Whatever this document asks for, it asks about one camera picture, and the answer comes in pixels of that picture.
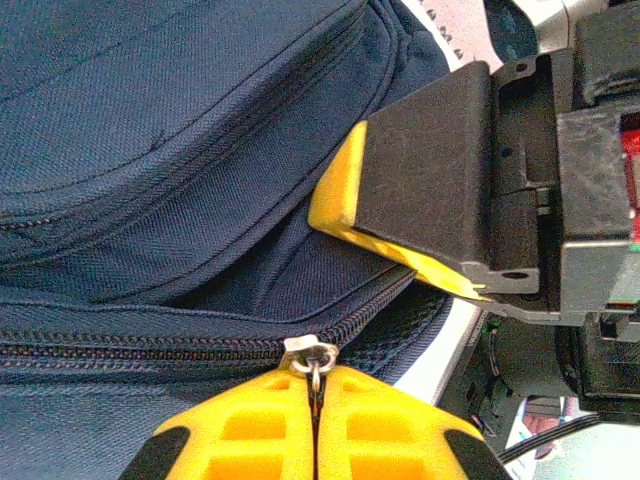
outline nylon fabric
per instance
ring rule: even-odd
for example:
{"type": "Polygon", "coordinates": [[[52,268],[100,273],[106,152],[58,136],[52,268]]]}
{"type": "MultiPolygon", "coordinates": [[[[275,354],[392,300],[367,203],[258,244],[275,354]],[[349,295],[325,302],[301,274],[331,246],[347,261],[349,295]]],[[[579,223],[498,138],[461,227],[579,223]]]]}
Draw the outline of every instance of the nylon fabric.
{"type": "Polygon", "coordinates": [[[447,73],[398,1],[0,10],[0,477],[114,478],[168,416],[277,363],[116,349],[259,349],[357,313],[342,361],[393,380],[437,333],[446,295],[385,309],[411,272],[306,224],[353,124],[447,73]]]}

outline white surface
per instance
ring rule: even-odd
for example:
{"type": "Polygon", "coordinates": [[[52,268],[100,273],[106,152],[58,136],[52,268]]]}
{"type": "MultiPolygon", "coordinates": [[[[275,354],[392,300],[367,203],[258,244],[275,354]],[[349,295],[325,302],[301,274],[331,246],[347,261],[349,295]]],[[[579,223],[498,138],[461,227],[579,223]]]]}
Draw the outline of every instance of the white surface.
{"type": "Polygon", "coordinates": [[[459,299],[453,301],[442,330],[395,387],[423,402],[435,405],[451,370],[471,337],[480,309],[459,299]]]}
{"type": "Polygon", "coordinates": [[[452,49],[462,53],[463,64],[484,60],[491,72],[502,66],[491,43],[483,0],[422,0],[422,7],[433,10],[436,28],[443,29],[452,49]]]}
{"type": "Polygon", "coordinates": [[[453,49],[451,48],[451,46],[446,42],[444,38],[442,38],[442,35],[440,35],[440,32],[438,31],[438,27],[435,23],[433,23],[433,20],[429,18],[429,15],[427,15],[427,11],[422,5],[420,5],[418,0],[402,0],[402,3],[404,3],[407,8],[411,10],[411,13],[413,13],[416,18],[422,22],[425,28],[433,34],[433,37],[436,39],[438,46],[444,53],[444,56],[447,58],[449,70],[453,72],[454,70],[460,68],[462,66],[462,63],[460,62],[460,60],[458,60],[456,54],[453,53],[453,49]]]}

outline metal ring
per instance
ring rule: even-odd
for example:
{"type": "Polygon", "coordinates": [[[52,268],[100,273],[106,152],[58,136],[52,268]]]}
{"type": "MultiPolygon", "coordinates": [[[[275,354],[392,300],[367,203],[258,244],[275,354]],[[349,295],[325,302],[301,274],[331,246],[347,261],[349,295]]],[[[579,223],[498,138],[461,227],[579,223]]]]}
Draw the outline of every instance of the metal ring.
{"type": "MultiPolygon", "coordinates": [[[[320,362],[318,362],[319,368],[318,368],[318,372],[319,373],[327,373],[329,371],[331,371],[331,369],[333,369],[333,367],[336,366],[336,362],[338,361],[338,348],[335,347],[334,345],[329,345],[329,346],[325,346],[324,347],[325,352],[323,355],[323,361],[326,361],[327,363],[320,365],[320,362]]],[[[309,365],[303,365],[302,363],[300,363],[299,357],[294,358],[293,360],[291,360],[291,366],[293,368],[295,368],[298,372],[300,373],[304,373],[305,375],[308,373],[311,373],[312,371],[312,367],[309,365]]]]}
{"type": "Polygon", "coordinates": [[[320,391],[320,362],[311,361],[311,390],[315,393],[320,391]]]}

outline black cable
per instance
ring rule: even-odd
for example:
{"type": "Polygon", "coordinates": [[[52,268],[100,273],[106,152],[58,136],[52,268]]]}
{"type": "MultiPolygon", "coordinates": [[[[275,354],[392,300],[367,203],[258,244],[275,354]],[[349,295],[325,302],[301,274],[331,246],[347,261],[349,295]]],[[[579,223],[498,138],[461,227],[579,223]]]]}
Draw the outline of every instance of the black cable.
{"type": "Polygon", "coordinates": [[[601,423],[604,423],[604,420],[597,413],[576,418],[575,420],[550,428],[546,432],[542,432],[538,435],[534,435],[533,437],[529,437],[522,442],[516,443],[513,447],[507,448],[504,452],[498,454],[498,458],[502,463],[507,464],[516,458],[521,457],[525,453],[546,445],[549,442],[553,442],[559,438],[566,437],[567,435],[571,435],[579,432],[580,430],[584,430],[585,428],[593,427],[601,423]]]}

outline yellow and black holder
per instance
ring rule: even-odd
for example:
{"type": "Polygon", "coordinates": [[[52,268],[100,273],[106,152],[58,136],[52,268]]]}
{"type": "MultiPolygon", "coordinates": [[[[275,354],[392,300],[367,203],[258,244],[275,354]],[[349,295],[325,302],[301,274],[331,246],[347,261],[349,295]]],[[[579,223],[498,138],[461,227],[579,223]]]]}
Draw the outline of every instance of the yellow and black holder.
{"type": "Polygon", "coordinates": [[[326,377],[316,446],[307,389],[273,370],[222,393],[160,426],[120,478],[510,478],[473,426],[346,367],[326,377]]]}
{"type": "MultiPolygon", "coordinates": [[[[541,234],[540,219],[551,213],[547,186],[557,184],[555,143],[553,155],[521,145],[527,158],[511,158],[514,144],[529,141],[514,120],[520,98],[506,105],[501,89],[516,75],[509,65],[492,79],[474,62],[358,123],[315,189],[310,225],[489,310],[526,319],[517,308],[539,295],[541,313],[531,316],[546,314],[539,246],[552,235],[541,234]],[[528,161],[542,172],[536,181],[528,161]]],[[[539,120],[529,113],[521,117],[539,120]]]]}

